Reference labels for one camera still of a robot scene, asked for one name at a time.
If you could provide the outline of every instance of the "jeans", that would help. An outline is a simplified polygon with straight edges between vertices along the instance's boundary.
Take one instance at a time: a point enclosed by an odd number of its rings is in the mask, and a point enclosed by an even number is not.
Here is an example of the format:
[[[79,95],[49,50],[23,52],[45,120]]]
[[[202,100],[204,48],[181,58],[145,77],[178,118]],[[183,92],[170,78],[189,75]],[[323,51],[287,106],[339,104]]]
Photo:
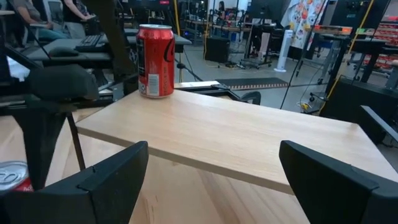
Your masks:
[[[39,39],[57,40],[67,38],[69,38],[69,36],[60,30],[39,29]]]

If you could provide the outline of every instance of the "red soda can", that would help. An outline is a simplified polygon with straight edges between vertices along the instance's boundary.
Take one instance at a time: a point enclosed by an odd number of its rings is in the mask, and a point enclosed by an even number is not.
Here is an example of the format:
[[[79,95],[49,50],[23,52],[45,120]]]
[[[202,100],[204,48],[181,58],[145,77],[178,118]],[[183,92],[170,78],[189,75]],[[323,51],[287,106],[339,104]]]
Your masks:
[[[26,162],[0,162],[0,192],[2,191],[33,191]]]
[[[170,26],[143,24],[137,38],[138,87],[142,95],[159,98],[174,91],[175,40]]]

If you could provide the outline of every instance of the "keyboard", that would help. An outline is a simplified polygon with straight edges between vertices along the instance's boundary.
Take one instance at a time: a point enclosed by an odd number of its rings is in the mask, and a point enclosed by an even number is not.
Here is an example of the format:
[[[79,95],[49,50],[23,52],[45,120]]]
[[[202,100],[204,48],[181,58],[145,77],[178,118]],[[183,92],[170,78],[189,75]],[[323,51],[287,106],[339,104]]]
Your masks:
[[[104,44],[98,43],[103,34],[88,35],[76,47],[75,50],[86,53],[104,52]]]

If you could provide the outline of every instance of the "person sitting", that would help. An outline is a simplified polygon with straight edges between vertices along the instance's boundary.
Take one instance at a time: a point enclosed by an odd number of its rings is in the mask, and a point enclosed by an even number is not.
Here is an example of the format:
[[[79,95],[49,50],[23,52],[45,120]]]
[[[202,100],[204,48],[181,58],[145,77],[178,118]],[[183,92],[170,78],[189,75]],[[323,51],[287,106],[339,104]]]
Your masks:
[[[62,4],[63,21],[70,37],[73,39],[85,38],[86,32],[82,22],[94,16],[87,12],[80,0],[62,0]]]
[[[33,6],[32,0],[14,0],[14,7],[28,24],[45,24],[39,29],[39,39],[56,40],[67,39],[68,35],[60,30],[53,30],[51,22],[42,21],[39,11]]]

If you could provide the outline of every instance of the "gray floor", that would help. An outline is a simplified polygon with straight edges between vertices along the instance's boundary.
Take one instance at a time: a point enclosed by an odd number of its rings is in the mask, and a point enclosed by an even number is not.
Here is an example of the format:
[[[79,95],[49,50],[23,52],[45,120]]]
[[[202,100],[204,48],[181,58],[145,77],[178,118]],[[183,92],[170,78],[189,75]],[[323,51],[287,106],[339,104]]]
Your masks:
[[[289,82],[294,67],[297,64],[297,61],[293,61],[288,59],[286,62],[286,70],[285,73],[275,72],[274,68],[277,63],[277,59],[274,60],[271,67],[267,67],[266,65],[262,66],[259,70],[255,68],[250,68],[246,70],[242,70],[240,68],[226,68],[221,65],[218,68],[218,63],[205,61],[203,59],[203,47],[194,47],[194,46],[186,46],[185,54],[181,54],[182,63],[184,63],[188,68],[189,62],[191,63],[192,70],[204,81],[216,80],[216,79],[228,79],[228,78],[266,78],[266,77],[277,77],[286,82]],[[324,61],[327,52],[323,52],[320,58],[316,58],[317,61]],[[241,55],[233,55],[232,61],[237,62],[241,58]],[[317,72],[318,67],[314,65],[310,65],[309,63],[305,63],[300,71],[298,77],[293,77],[292,86],[301,85],[296,87],[290,87],[287,92],[287,97],[282,107],[283,110],[289,110],[294,112],[301,112],[301,108],[297,106],[298,102],[308,102],[310,98],[310,92],[320,92],[325,91],[326,85],[308,85],[315,84],[318,78],[321,75],[321,71]],[[345,72],[343,73],[347,77],[354,76],[353,65],[347,66]],[[178,82],[179,78],[179,70],[175,71],[175,81]],[[195,79],[187,72],[183,71],[183,81],[184,82],[194,82]],[[383,74],[373,73],[368,81],[374,85],[384,86],[387,82],[387,78]],[[282,100],[286,93],[286,88],[272,88],[265,90],[257,90],[261,93],[262,106],[269,106],[272,108],[280,108],[282,104]],[[248,91],[236,91],[238,95],[243,95]],[[321,101],[314,102],[315,105],[320,104]],[[398,149],[397,148],[388,148],[384,146],[378,147],[380,151],[384,154],[386,159],[392,164],[395,170],[398,170]]]

